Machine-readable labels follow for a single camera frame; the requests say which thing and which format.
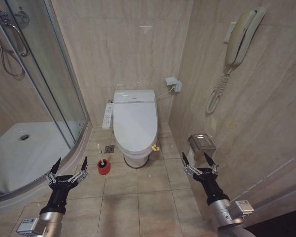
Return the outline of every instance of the red toilet brush holder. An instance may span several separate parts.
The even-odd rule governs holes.
[[[99,174],[101,175],[106,175],[111,170],[111,164],[107,159],[103,159],[103,164],[101,160],[99,160],[97,163],[97,167],[98,167]]]

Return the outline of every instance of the stainless steel toilet paper holder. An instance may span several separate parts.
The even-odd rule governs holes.
[[[188,143],[194,152],[194,160],[204,160],[204,152],[210,157],[216,150],[216,146],[206,133],[195,133],[188,138]]]

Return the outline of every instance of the floor drain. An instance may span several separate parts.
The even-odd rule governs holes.
[[[114,153],[114,145],[105,146],[104,154],[106,153]]]
[[[19,141],[25,141],[29,137],[30,137],[29,134],[24,134],[24,135],[20,136]]]

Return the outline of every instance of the toilet tank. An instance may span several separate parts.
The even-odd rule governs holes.
[[[117,90],[114,93],[114,103],[154,102],[153,90]]]

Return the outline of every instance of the toilet control panel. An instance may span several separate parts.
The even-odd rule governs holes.
[[[109,129],[110,128],[111,118],[113,116],[113,108],[114,108],[113,103],[107,103],[107,106],[105,108],[103,123],[102,123],[102,128],[103,129]]]

